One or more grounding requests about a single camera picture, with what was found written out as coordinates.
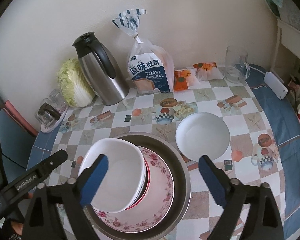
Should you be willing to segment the person's hand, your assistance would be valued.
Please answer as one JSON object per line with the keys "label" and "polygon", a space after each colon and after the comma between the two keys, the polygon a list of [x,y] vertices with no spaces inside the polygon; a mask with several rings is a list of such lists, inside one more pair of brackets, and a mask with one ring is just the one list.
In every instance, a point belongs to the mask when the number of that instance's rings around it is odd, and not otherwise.
{"label": "person's hand", "polygon": [[19,223],[17,221],[10,221],[11,232],[9,233],[9,240],[21,240],[21,236],[23,234],[23,223]]}

